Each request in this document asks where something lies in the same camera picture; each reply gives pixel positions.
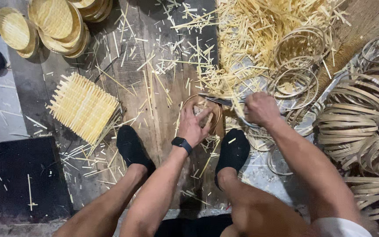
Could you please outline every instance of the metal blade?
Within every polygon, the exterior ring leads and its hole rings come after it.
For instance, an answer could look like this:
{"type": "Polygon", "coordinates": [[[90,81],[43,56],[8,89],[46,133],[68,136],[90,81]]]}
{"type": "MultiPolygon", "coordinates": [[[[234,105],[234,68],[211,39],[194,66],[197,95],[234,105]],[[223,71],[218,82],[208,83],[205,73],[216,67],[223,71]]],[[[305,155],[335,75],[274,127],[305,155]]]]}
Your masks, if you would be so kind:
{"type": "Polygon", "coordinates": [[[232,106],[232,102],[230,100],[220,99],[220,98],[214,97],[214,96],[209,95],[209,94],[204,94],[204,93],[198,93],[198,95],[200,95],[203,98],[206,98],[207,100],[218,103],[218,104],[232,106]]]}

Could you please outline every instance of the watch face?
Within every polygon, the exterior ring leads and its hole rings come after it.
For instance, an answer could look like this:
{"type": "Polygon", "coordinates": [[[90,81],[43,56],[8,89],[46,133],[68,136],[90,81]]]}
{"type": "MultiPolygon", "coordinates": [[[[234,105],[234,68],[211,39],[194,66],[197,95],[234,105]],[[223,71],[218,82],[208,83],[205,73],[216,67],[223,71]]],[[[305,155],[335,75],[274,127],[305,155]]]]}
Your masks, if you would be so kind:
{"type": "Polygon", "coordinates": [[[175,139],[172,141],[172,144],[174,145],[181,145],[184,142],[184,138],[182,137],[175,137],[175,139]]]}

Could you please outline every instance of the round bamboo tray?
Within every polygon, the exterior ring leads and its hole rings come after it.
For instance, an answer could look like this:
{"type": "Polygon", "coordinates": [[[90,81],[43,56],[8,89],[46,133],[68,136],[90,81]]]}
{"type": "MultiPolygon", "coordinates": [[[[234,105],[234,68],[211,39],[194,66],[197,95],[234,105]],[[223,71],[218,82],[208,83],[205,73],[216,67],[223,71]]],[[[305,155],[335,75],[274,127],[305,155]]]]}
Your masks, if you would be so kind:
{"type": "Polygon", "coordinates": [[[101,8],[103,8],[104,5],[106,9],[107,0],[98,0],[92,6],[87,8],[79,8],[78,10],[80,11],[83,18],[93,17],[101,10],[101,8]]]}
{"type": "Polygon", "coordinates": [[[30,28],[31,39],[29,45],[23,50],[17,50],[18,55],[22,58],[28,59],[33,57],[39,49],[39,36],[36,29],[30,28]]]}
{"type": "Polygon", "coordinates": [[[81,1],[70,1],[76,8],[91,8],[94,4],[96,4],[100,0],[81,0],[81,1]]]}
{"type": "Polygon", "coordinates": [[[88,30],[87,25],[85,23],[84,23],[84,32],[86,34],[86,37],[81,42],[81,45],[78,48],[78,50],[76,52],[66,54],[65,57],[74,59],[74,58],[80,57],[84,53],[84,51],[86,51],[88,44],[90,43],[90,31],[88,30]]]}
{"type": "MultiPolygon", "coordinates": [[[[193,110],[194,110],[194,112],[197,112],[197,115],[199,112],[201,112],[203,109],[205,109],[207,107],[212,108],[211,113],[213,114],[213,117],[211,118],[211,127],[210,127],[209,134],[211,134],[211,135],[219,134],[218,129],[223,129],[223,127],[222,128],[217,127],[218,122],[223,117],[223,111],[222,111],[222,108],[220,107],[220,105],[218,105],[217,103],[214,103],[210,100],[206,100],[205,98],[203,98],[199,95],[193,95],[193,96],[189,97],[184,102],[184,104],[182,105],[182,108],[185,108],[185,106],[187,105],[187,103],[189,101],[194,102],[193,110]]],[[[208,121],[208,116],[206,116],[203,119],[203,121],[200,122],[200,126],[204,127],[207,121],[208,121]]]]}
{"type": "Polygon", "coordinates": [[[72,32],[72,13],[65,0],[32,0],[30,18],[52,38],[63,39],[72,32]]]}
{"type": "Polygon", "coordinates": [[[72,32],[67,37],[57,40],[61,46],[74,47],[78,44],[84,33],[83,19],[80,12],[74,5],[68,3],[72,13],[72,32]]]}
{"type": "Polygon", "coordinates": [[[29,2],[29,4],[27,5],[27,14],[29,15],[29,21],[37,26],[38,24],[36,23],[36,20],[33,18],[36,14],[33,13],[30,5],[31,5],[31,2],[29,2]]]}
{"type": "Polygon", "coordinates": [[[58,54],[70,54],[77,50],[77,47],[79,44],[77,44],[74,48],[68,48],[60,45],[58,41],[51,38],[49,35],[46,35],[41,28],[38,30],[39,36],[42,39],[42,43],[52,52],[58,53],[58,54]]]}
{"type": "Polygon", "coordinates": [[[97,23],[97,22],[101,22],[102,20],[106,19],[111,10],[112,10],[112,6],[113,6],[113,1],[112,0],[107,0],[108,1],[108,7],[106,8],[106,10],[103,12],[103,14],[99,17],[99,18],[92,18],[92,19],[89,19],[88,21],[89,22],[93,22],[93,23],[97,23]]]}
{"type": "Polygon", "coordinates": [[[23,50],[28,46],[30,30],[27,21],[17,9],[0,9],[0,34],[13,49],[23,50]]]}

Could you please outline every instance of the black shorts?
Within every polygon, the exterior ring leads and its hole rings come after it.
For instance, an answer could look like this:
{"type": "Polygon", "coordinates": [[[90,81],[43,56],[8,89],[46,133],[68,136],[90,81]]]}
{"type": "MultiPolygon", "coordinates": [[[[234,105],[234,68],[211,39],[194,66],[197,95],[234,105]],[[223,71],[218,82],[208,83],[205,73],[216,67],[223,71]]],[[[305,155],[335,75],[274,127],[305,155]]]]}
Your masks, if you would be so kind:
{"type": "Polygon", "coordinates": [[[169,219],[161,222],[155,237],[219,237],[223,230],[232,224],[230,214],[206,216],[195,220],[169,219]]]}

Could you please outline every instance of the man's left hand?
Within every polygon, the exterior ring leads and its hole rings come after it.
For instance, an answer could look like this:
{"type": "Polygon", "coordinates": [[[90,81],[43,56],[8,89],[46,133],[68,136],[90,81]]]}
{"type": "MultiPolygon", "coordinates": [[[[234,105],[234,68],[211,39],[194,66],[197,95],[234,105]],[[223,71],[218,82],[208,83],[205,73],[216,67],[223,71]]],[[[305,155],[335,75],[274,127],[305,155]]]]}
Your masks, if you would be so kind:
{"type": "Polygon", "coordinates": [[[211,122],[208,121],[204,128],[201,128],[202,121],[211,112],[211,108],[204,109],[197,116],[193,112],[194,101],[189,101],[181,109],[181,118],[179,123],[178,137],[182,137],[194,148],[207,137],[210,130],[211,122]]]}

